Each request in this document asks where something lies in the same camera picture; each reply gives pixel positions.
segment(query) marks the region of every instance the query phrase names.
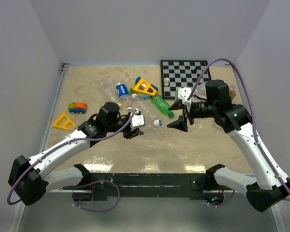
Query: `green plastic bottle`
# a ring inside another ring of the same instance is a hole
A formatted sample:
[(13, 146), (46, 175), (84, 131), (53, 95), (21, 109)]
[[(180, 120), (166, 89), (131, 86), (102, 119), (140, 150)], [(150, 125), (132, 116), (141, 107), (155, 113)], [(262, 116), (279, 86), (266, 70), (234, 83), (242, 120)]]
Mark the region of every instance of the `green plastic bottle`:
[(161, 113), (169, 116), (170, 118), (174, 117), (174, 113), (168, 110), (170, 105), (158, 93), (155, 96), (152, 96), (150, 100)]

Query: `yellow plastic triangle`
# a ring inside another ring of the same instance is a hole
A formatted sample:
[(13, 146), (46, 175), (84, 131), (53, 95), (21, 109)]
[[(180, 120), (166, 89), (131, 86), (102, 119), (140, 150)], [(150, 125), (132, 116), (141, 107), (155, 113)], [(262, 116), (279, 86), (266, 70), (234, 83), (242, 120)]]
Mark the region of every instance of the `yellow plastic triangle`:
[(62, 113), (57, 119), (56, 121), (53, 123), (53, 127), (59, 128), (59, 129), (64, 129), (64, 130), (69, 130), (69, 126), (72, 125), (72, 130), (75, 129), (75, 124), (74, 122), (72, 122), (71, 119), (69, 119), (69, 117), (65, 114)]
[(155, 96), (157, 91), (143, 78), (135, 85), (134, 89), (137, 93), (144, 93), (150, 96)]

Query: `small white object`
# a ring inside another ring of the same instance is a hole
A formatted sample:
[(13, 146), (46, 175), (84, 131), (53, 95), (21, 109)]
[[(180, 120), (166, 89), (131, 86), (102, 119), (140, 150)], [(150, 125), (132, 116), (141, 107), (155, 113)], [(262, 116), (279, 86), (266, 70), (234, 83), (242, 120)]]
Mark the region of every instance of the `small white object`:
[(130, 106), (130, 105), (127, 106), (127, 111), (128, 111), (128, 112), (131, 112), (132, 110), (133, 110), (132, 106)]
[(134, 114), (130, 124), (131, 124), (131, 130), (145, 126), (144, 115)]
[(141, 112), (140, 112), (140, 110), (139, 109), (135, 109), (135, 113), (134, 113), (135, 115), (140, 115), (141, 114)]
[(162, 121), (161, 120), (155, 120), (154, 121), (154, 127), (157, 128), (157, 127), (162, 127)]
[(178, 88), (175, 94), (175, 101), (182, 100), (182, 104), (187, 107), (188, 112), (190, 112), (191, 108), (191, 98), (188, 100), (190, 94), (191, 88), (188, 87)]
[(133, 93), (132, 94), (132, 98), (135, 99), (136, 97), (137, 97), (137, 94), (136, 93)]

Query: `bottle cap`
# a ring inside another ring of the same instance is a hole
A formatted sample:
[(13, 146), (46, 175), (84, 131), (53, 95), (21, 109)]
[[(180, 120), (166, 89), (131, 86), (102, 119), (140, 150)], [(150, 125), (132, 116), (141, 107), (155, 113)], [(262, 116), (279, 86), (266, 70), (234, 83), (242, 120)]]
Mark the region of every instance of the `bottle cap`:
[(131, 112), (132, 110), (133, 110), (132, 106), (130, 106), (130, 105), (127, 106), (127, 111), (128, 111), (128, 112)]
[(132, 98), (135, 99), (135, 97), (137, 97), (137, 94), (136, 93), (133, 93), (132, 94)]
[(172, 111), (170, 111), (170, 112), (168, 113), (168, 116), (169, 116), (169, 118), (172, 118), (172, 117), (174, 117), (174, 113), (173, 113)]
[(155, 120), (154, 121), (154, 127), (157, 128), (157, 127), (162, 127), (162, 121), (161, 120)]

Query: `tabletop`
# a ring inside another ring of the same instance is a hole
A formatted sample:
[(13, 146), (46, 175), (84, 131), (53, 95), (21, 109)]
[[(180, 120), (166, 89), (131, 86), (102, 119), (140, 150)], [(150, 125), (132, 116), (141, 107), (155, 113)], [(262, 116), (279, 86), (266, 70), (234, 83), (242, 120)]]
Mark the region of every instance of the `tabletop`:
[[(228, 85), (237, 86), (231, 67), (211, 67), (210, 73), (212, 79), (222, 79)], [(161, 93), (160, 66), (70, 67), (56, 113), (51, 120), (54, 121), (61, 113), (65, 113), (76, 126), (80, 125), (109, 101), (99, 88), (101, 80), (115, 82), (121, 78), (130, 88), (138, 76), (157, 86), (158, 93)], [(150, 100), (146, 101), (155, 107)], [(71, 102), (86, 103), (87, 112), (83, 115), (69, 113), (68, 105)], [(242, 103), (238, 88), (233, 103)], [(168, 123), (178, 119), (181, 111), (174, 111), (175, 116), (171, 119), (156, 110), (163, 122), (161, 128), (145, 131), (145, 135), (130, 140), (119, 134), (99, 142), (64, 162), (57, 170), (81, 163), (91, 172), (204, 173), (206, 169), (221, 163), (239, 173), (252, 173), (235, 142), (213, 119), (196, 119), (194, 125), (188, 126), (188, 132), (182, 132), (166, 127)], [(68, 130), (52, 128), (48, 147), (55, 145), (70, 133)]]

